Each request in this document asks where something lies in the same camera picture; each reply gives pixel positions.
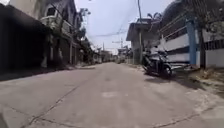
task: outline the sky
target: sky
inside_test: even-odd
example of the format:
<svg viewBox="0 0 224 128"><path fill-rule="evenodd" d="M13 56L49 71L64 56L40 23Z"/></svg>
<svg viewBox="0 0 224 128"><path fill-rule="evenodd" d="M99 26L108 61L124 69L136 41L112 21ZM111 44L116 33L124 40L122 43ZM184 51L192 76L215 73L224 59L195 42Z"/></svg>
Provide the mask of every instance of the sky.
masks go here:
<svg viewBox="0 0 224 128"><path fill-rule="evenodd" d="M9 0L0 0L6 4ZM140 0L142 17L148 13L163 12L173 0ZM117 53L121 47L118 42L123 39L124 45L130 47L126 42L129 24L135 22L139 17L137 0L75 0L77 9L88 8L91 14L86 16L85 27L87 37L95 47L103 47L106 50ZM119 31L125 32L113 36L102 36L116 34Z"/></svg>

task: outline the balcony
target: balcony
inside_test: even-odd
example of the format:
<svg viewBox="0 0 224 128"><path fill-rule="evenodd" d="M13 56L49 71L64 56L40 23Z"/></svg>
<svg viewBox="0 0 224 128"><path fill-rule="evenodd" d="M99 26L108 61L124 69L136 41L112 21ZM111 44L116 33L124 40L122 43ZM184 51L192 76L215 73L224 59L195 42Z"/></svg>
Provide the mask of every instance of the balcony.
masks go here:
<svg viewBox="0 0 224 128"><path fill-rule="evenodd" d="M44 25L57 31L57 30L59 30L59 24L60 24L61 19L62 19L62 16L56 12L54 15L42 17L40 19L40 21ZM73 30L73 26L64 20L63 25L62 25L62 33L70 37L72 34L72 30Z"/></svg>

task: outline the blue pole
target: blue pole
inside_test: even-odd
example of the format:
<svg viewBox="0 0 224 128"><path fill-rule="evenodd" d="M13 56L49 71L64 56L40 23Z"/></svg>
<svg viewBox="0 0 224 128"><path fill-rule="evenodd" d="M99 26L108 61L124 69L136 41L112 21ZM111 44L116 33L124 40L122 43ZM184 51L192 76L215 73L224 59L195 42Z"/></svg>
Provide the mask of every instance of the blue pole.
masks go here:
<svg viewBox="0 0 224 128"><path fill-rule="evenodd" d="M189 55L190 64L196 65L197 61L197 44L194 29L194 20L186 20L187 34L189 38Z"/></svg>

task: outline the parked scooter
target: parked scooter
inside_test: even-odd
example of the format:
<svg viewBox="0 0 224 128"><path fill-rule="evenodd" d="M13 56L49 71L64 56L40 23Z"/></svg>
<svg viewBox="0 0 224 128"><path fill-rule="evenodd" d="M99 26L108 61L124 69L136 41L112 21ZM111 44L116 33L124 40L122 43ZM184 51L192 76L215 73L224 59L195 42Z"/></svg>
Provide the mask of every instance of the parked scooter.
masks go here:
<svg viewBox="0 0 224 128"><path fill-rule="evenodd" d="M167 62L167 52L158 51L159 59L154 59L151 52L143 52L142 65L147 74L157 74L163 78L170 78L172 76L172 69Z"/></svg>

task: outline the street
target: street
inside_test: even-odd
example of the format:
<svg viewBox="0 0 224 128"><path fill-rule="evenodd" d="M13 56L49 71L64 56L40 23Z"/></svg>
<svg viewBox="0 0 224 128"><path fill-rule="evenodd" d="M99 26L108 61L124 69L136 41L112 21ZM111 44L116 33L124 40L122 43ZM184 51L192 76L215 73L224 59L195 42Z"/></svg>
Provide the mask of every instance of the street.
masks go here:
<svg viewBox="0 0 224 128"><path fill-rule="evenodd" d="M209 114L213 102L202 103L204 93L122 64L100 64L0 82L0 127L223 127L222 117Z"/></svg>

